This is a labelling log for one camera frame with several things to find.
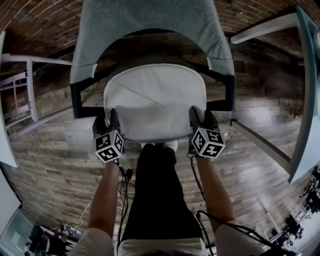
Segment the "person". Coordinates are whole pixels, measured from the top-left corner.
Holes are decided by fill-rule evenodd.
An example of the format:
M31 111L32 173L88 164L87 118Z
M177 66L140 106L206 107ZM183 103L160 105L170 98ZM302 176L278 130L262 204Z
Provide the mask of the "person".
M66 253L68 232L62 231L59 238L61 228L59 227L53 235L43 232L41 229L37 232L32 242L25 244L25 251L30 253L44 252L48 255L64 256Z
M202 230L184 201L175 171L178 143L146 144L138 158L135 196L117 250L119 256L207 255ZM234 208L209 158L196 157L206 210L237 224ZM69 256L114 255L119 167L108 162L94 195L87 229ZM217 222L210 222L220 256L261 255L255 240Z

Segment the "forearm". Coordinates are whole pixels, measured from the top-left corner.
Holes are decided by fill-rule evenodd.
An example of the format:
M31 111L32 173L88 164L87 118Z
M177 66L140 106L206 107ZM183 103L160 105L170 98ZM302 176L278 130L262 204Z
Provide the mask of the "forearm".
M213 163L209 158L196 158L196 162L207 212L225 222L235 221L234 207L214 169ZM220 224L215 221L211 221L211 225L213 232L216 232L220 226Z
M100 229L111 238L117 215L118 177L119 167L114 162L108 162L95 192L88 221L88 228Z

